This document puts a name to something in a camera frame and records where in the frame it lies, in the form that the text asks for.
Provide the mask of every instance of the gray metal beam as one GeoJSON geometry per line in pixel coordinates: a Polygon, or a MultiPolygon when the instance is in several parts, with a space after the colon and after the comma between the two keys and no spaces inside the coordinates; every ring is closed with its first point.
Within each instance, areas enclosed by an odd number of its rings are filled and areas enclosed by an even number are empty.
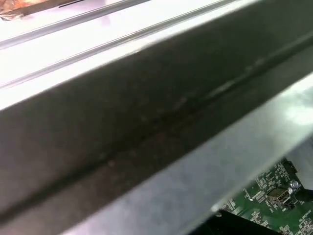
{"type": "Polygon", "coordinates": [[[313,132],[313,74],[63,235],[187,234],[313,132]]]}

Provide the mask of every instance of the metal bar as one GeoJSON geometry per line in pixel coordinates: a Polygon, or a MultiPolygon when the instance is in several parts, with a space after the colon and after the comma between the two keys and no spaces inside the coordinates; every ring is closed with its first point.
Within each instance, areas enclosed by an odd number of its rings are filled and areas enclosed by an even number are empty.
{"type": "Polygon", "coordinates": [[[95,9],[77,16],[73,16],[68,19],[64,19],[52,24],[45,25],[40,28],[36,28],[32,31],[22,33],[20,35],[11,37],[9,39],[3,40],[0,42],[0,50],[12,47],[44,35],[54,33],[60,31],[62,29],[66,29],[84,22],[92,21],[94,19],[106,16],[108,14],[124,10],[126,8],[148,2],[151,0],[123,0],[114,4],[110,4],[108,6],[101,7],[99,9],[95,9]]]}
{"type": "Polygon", "coordinates": [[[188,234],[312,134],[312,84],[310,74],[63,235],[188,234]]]}
{"type": "MultiPolygon", "coordinates": [[[[66,58],[64,60],[58,61],[58,62],[56,62],[56,63],[54,63],[52,65],[49,65],[49,66],[47,66],[47,67],[45,67],[45,68],[43,68],[41,70],[38,70],[38,71],[35,71],[33,73],[27,74],[27,75],[25,75],[23,77],[17,78],[17,79],[15,79],[13,81],[10,81],[8,83],[2,84],[2,85],[0,85],[0,89],[6,89],[6,88],[10,88],[12,86],[16,86],[16,85],[18,85],[20,83],[23,83],[23,82],[29,81],[31,79],[37,78],[37,77],[42,76],[44,74],[47,74],[49,72],[61,69],[61,68],[66,67],[66,66],[68,66],[70,64],[73,64],[75,62],[81,61],[81,60],[86,59],[86,58],[88,58],[90,56],[93,56],[95,54],[104,52],[105,50],[108,50],[108,49],[111,49],[113,47],[119,46],[121,44],[127,43],[127,42],[129,42],[131,40],[140,39],[142,37],[145,37],[145,36],[148,36],[150,34],[156,33],[156,32],[161,31],[163,29],[166,29],[166,28],[169,28],[171,26],[174,26],[175,24],[178,24],[178,23],[180,23],[182,21],[186,21],[186,20],[188,20],[190,18],[193,18],[195,16],[199,16],[201,14],[205,14],[205,13],[207,13],[207,12],[213,10],[213,9],[216,9],[218,7],[221,7],[221,6],[233,3],[235,1],[236,0],[220,0],[218,2],[215,2],[213,4],[204,6],[202,8],[197,9],[197,10],[194,10],[194,11],[185,13],[183,15],[171,18],[169,20],[157,23],[155,25],[152,25],[150,27],[144,28],[144,29],[139,30],[137,32],[134,32],[134,33],[125,35],[123,37],[117,38],[115,40],[109,41],[107,43],[101,44],[101,45],[99,45],[97,47],[93,47],[91,49],[85,50],[85,51],[83,51],[83,52],[81,52],[79,54],[76,54],[76,55],[73,55],[73,56],[71,56],[69,58],[66,58]]],[[[255,2],[255,1],[256,0],[249,0],[247,2],[251,3],[251,2],[255,2]]]]}

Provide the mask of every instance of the metal frame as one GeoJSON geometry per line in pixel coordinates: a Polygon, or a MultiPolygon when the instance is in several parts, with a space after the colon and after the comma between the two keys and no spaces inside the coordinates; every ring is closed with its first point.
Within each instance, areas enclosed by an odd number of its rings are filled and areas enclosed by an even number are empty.
{"type": "Polygon", "coordinates": [[[106,16],[108,14],[126,9],[128,7],[132,7],[144,2],[148,2],[150,0],[122,0],[114,4],[110,4],[108,6],[104,6],[77,16],[73,16],[71,18],[61,20],[52,24],[45,25],[40,28],[36,28],[32,31],[16,35],[12,38],[8,38],[0,42],[0,50],[12,47],[21,43],[25,43],[27,41],[42,37],[44,35],[54,33],[78,24],[82,24],[84,22],[92,21],[94,19],[106,16]]]}
{"type": "Polygon", "coordinates": [[[5,106],[0,233],[55,235],[101,208],[67,233],[193,230],[311,134],[312,9],[310,0],[263,0],[211,21],[212,11],[5,106]]]}

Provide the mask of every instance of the white surface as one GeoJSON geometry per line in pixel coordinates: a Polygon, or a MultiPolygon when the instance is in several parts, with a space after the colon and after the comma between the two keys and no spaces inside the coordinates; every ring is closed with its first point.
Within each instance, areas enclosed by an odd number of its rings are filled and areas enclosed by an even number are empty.
{"type": "Polygon", "coordinates": [[[207,14],[200,15],[188,21],[179,23],[171,28],[167,28],[160,32],[156,32],[146,37],[139,38],[129,43],[104,51],[65,68],[47,73],[26,83],[19,84],[9,89],[0,90],[0,110],[5,109],[33,95],[36,95],[53,86],[56,86],[62,82],[69,81],[76,76],[100,65],[109,63],[110,61],[121,58],[127,54],[136,53],[150,43],[182,33],[185,30],[194,28],[200,24],[204,24],[224,14],[232,12],[235,9],[240,9],[241,7],[245,7],[248,4],[254,3],[256,1],[258,0],[240,0],[233,2],[232,4],[228,4],[224,7],[212,10],[207,14]]]}
{"type": "MultiPolygon", "coordinates": [[[[4,49],[0,56],[0,64],[5,65],[1,68],[0,85],[84,50],[217,1],[152,0],[102,19],[86,22],[4,49]]],[[[8,37],[8,35],[14,35],[22,30],[28,31],[63,19],[65,16],[70,17],[95,7],[101,7],[103,0],[87,0],[76,4],[67,6],[68,10],[65,10],[67,7],[56,8],[26,17],[22,21],[5,22],[3,25],[8,33],[1,37],[8,37]]]]}

